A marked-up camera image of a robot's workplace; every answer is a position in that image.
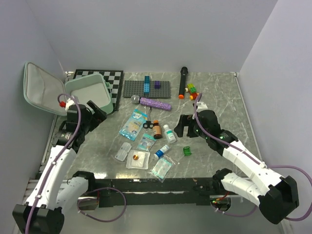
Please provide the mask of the mint green medicine case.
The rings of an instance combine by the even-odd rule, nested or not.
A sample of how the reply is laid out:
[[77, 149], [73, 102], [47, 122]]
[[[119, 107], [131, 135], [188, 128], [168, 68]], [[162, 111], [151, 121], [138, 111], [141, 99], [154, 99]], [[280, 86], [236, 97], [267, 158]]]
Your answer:
[[64, 93], [73, 96], [86, 107], [89, 107], [87, 102], [91, 100], [107, 114], [114, 110], [110, 84], [101, 74], [91, 74], [63, 83], [34, 63], [27, 62], [24, 67], [23, 92], [29, 104], [60, 116], [65, 116], [68, 109], [60, 107], [57, 100], [58, 95]]

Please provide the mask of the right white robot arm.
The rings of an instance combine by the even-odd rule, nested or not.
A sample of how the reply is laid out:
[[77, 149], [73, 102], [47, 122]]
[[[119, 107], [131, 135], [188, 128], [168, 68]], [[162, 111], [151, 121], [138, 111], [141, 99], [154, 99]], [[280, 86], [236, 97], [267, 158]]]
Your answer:
[[247, 176], [244, 179], [230, 169], [218, 170], [213, 176], [213, 189], [217, 194], [229, 191], [242, 196], [255, 204], [273, 224], [278, 224], [298, 207], [296, 181], [291, 176], [283, 177], [251, 154], [234, 134], [220, 127], [214, 111], [181, 115], [174, 128], [178, 137], [183, 136], [185, 127], [188, 128], [188, 137], [205, 139], [212, 150]]

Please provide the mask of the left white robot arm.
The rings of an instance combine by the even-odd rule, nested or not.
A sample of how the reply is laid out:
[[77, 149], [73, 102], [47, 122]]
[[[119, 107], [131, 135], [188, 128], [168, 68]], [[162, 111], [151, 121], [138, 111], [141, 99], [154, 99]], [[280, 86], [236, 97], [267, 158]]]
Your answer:
[[107, 114], [91, 100], [86, 104], [60, 103], [67, 107], [67, 119], [56, 134], [50, 157], [31, 195], [24, 204], [17, 204], [13, 218], [23, 234], [59, 234], [64, 214], [84, 194], [96, 190], [94, 173], [77, 171], [61, 189], [85, 136], [106, 118]]

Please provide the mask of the blue white bandage roll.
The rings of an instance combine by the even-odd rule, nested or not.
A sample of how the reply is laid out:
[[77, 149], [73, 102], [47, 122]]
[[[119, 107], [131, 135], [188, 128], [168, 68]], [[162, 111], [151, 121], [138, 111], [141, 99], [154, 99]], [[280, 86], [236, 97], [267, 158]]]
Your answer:
[[169, 151], [169, 149], [170, 147], [168, 145], [164, 145], [162, 148], [154, 153], [155, 159], [160, 159], [161, 157], [163, 157]]

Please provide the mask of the white green-label bottle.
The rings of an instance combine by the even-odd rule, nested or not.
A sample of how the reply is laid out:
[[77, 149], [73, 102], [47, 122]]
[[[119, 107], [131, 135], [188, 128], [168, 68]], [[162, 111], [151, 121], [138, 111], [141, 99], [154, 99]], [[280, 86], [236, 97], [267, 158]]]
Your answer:
[[171, 144], [171, 143], [176, 142], [176, 137], [172, 129], [170, 129], [170, 127], [167, 124], [163, 125], [163, 128], [164, 128], [164, 133], [165, 133], [168, 143]]

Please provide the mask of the brown orange-cap medicine bottle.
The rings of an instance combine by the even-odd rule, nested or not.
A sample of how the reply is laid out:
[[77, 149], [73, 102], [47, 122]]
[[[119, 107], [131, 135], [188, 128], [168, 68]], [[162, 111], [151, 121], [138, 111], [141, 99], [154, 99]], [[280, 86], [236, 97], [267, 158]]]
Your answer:
[[154, 139], [161, 139], [162, 138], [161, 126], [160, 126], [158, 120], [153, 121], [152, 130], [153, 130]]

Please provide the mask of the white gauze packet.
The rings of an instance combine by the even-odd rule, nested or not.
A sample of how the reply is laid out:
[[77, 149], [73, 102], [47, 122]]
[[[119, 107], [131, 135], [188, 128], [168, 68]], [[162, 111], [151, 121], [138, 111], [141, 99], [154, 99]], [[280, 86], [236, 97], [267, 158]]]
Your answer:
[[[133, 160], [133, 155], [138, 155], [138, 160]], [[127, 169], [142, 169], [147, 170], [149, 164], [150, 152], [130, 150], [127, 156]]]

